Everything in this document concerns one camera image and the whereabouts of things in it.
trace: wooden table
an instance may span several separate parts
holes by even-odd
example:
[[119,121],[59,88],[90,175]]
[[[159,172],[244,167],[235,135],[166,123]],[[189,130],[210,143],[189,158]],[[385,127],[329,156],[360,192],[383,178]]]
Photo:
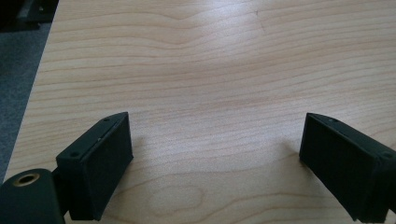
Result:
[[135,158],[101,223],[353,223],[299,163],[304,117],[396,148],[395,12],[394,0],[62,0],[7,178],[53,170],[97,120],[128,111]]

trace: screw hole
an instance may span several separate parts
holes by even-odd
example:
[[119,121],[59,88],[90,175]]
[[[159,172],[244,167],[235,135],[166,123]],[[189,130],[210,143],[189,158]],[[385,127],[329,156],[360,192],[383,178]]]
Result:
[[79,155],[78,152],[72,152],[72,153],[70,153],[70,156],[71,156],[71,157],[77,157],[78,155]]
[[23,175],[14,182],[15,187],[24,187],[33,184],[40,177],[40,174]]

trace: black plastic part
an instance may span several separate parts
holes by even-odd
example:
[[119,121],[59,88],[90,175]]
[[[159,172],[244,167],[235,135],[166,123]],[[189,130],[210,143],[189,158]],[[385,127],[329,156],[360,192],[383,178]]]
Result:
[[300,159],[362,222],[384,222],[396,209],[396,152],[345,123],[307,114]]
[[132,160],[128,113],[104,118],[56,158],[51,173],[34,169],[0,188],[0,223],[62,224],[99,220]]
[[60,178],[72,189],[71,218],[100,220],[132,158],[126,112],[100,120],[59,154]]
[[0,223],[64,224],[50,171],[25,171],[3,184],[0,188]]

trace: black clamp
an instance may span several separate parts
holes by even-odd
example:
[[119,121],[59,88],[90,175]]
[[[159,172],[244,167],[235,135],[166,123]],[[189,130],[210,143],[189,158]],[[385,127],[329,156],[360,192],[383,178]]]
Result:
[[53,172],[33,169],[3,184],[1,223],[61,224],[67,211],[100,220],[132,158],[128,113],[104,118],[56,157]]
[[307,114],[300,159],[353,220],[396,212],[396,152],[330,117]]

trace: light wood surface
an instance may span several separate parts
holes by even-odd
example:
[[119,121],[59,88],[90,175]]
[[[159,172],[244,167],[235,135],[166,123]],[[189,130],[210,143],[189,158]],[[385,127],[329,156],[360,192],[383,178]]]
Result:
[[122,111],[101,223],[353,223],[299,163],[304,117],[396,149],[396,1],[62,0],[7,178]]

